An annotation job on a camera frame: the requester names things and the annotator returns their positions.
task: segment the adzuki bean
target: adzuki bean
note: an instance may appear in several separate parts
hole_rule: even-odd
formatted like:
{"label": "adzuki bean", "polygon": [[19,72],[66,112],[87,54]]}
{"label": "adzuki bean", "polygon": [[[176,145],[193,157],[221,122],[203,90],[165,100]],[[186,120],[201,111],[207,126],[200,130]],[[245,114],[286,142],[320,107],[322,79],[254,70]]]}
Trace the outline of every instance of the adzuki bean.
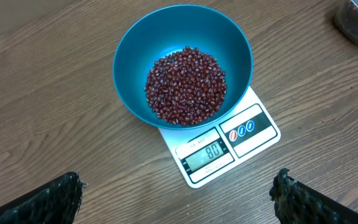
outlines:
{"label": "adzuki bean", "polygon": [[214,116],[227,91],[226,72],[217,62],[189,46],[155,61],[144,91],[157,118],[186,126]]}

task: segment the bowl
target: bowl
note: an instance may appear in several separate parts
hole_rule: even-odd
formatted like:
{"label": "bowl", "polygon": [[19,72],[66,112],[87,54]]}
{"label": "bowl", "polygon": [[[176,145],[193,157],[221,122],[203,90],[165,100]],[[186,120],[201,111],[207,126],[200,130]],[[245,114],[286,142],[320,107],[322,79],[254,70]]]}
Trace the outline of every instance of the bowl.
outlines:
{"label": "bowl", "polygon": [[[213,117],[183,127],[157,118],[144,87],[156,60],[186,46],[217,58],[226,72],[227,93]],[[125,33],[114,56],[112,79],[124,105],[139,119],[158,128],[184,130],[206,126],[233,110],[250,85],[253,67],[249,42],[234,21],[214,9],[186,4],[151,12]]]}

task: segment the brown tabletop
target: brown tabletop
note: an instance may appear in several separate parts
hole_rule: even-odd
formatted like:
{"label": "brown tabletop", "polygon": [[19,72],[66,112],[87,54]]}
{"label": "brown tabletop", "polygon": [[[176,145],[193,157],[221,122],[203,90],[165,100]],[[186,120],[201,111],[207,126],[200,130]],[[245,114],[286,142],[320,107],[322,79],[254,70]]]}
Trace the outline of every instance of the brown tabletop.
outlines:
{"label": "brown tabletop", "polygon": [[287,167],[358,212],[358,47],[333,26],[337,1],[184,1],[245,32],[282,132],[198,190],[111,78],[125,31],[180,1],[14,2],[0,0],[0,206],[73,170],[90,184],[76,223],[278,223],[269,189]]}

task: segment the bowl rim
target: bowl rim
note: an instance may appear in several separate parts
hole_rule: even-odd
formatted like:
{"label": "bowl rim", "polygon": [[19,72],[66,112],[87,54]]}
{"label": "bowl rim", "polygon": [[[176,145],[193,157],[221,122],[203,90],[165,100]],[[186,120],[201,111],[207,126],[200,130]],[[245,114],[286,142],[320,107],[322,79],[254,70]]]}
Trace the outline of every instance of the bowl rim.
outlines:
{"label": "bowl rim", "polygon": [[[244,40],[246,41],[247,43],[247,46],[249,48],[249,51],[250,51],[250,65],[251,65],[251,70],[250,70],[250,75],[249,75],[249,79],[248,79],[248,83],[247,83],[247,86],[244,90],[244,92],[242,93],[242,96],[237,100],[237,102],[233,105],[232,108],[230,108],[226,113],[222,114],[220,117],[218,118],[215,118],[215,119],[211,119],[208,121],[208,119],[206,120],[207,122],[205,122],[204,124],[198,124],[198,125],[194,125],[194,126],[185,126],[183,127],[182,125],[179,125],[177,124],[176,126],[174,127],[165,127],[165,126],[162,126],[162,125],[159,125],[159,124],[156,124],[154,122],[151,122],[151,121],[146,121],[145,119],[143,119],[141,116],[139,116],[137,113],[135,113],[135,111],[133,111],[130,107],[128,107],[127,103],[122,99],[122,96],[120,94],[120,92],[117,90],[117,84],[116,84],[116,79],[115,79],[115,76],[114,76],[114,68],[115,68],[115,62],[116,62],[116,57],[117,57],[117,52],[119,50],[119,47],[121,46],[121,42],[124,40],[125,36],[129,33],[129,31],[131,31],[131,29],[136,26],[136,24],[138,24],[141,20],[145,19],[147,16],[150,16],[151,14],[153,13],[156,13],[158,11],[161,11],[161,10],[164,10],[164,9],[168,9],[168,8],[171,8],[171,7],[183,7],[183,6],[191,6],[191,7],[200,7],[200,8],[203,8],[203,9],[207,9],[207,10],[210,10],[210,11],[213,11],[215,13],[218,13],[220,14],[221,16],[225,17],[227,20],[229,20],[232,24],[235,25],[235,27],[240,31],[240,33],[242,34]],[[228,17],[227,15],[219,12],[218,10],[215,10],[213,8],[210,8],[210,7],[207,7],[207,6],[202,6],[202,5],[197,5],[197,4],[175,4],[175,5],[171,5],[171,6],[165,6],[165,7],[162,7],[160,9],[156,9],[148,14],[146,14],[145,16],[143,16],[142,18],[140,18],[138,21],[136,21],[126,32],[125,34],[122,36],[121,40],[119,41],[118,45],[117,45],[117,48],[116,48],[116,52],[114,53],[114,58],[112,60],[112,70],[111,70],[111,73],[112,73],[112,81],[114,82],[114,87],[116,89],[116,93],[119,97],[119,99],[122,101],[122,104],[124,104],[124,106],[132,113],[134,114],[137,118],[139,118],[140,120],[142,120],[143,122],[146,122],[147,124],[149,125],[152,125],[152,126],[155,126],[157,128],[162,128],[162,129],[170,129],[170,130],[189,130],[189,129],[195,129],[195,128],[201,128],[201,127],[204,127],[204,126],[207,126],[215,121],[218,121],[220,120],[221,118],[223,118],[225,115],[227,115],[228,113],[230,113],[241,101],[241,99],[244,97],[244,95],[246,94],[247,90],[248,90],[248,87],[250,86],[250,83],[251,83],[251,80],[252,80],[252,74],[254,72],[254,56],[252,54],[252,48],[251,48],[251,45],[245,35],[245,33],[242,31],[242,29],[230,18]]]}

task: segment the scale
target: scale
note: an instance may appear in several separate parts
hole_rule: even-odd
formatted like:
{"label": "scale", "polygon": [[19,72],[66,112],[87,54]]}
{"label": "scale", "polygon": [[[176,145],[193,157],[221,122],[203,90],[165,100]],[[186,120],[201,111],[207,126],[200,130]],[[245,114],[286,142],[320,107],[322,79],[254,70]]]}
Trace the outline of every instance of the scale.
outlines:
{"label": "scale", "polygon": [[186,131],[159,128],[187,184],[199,188],[280,140],[281,133],[248,87],[221,119]]}

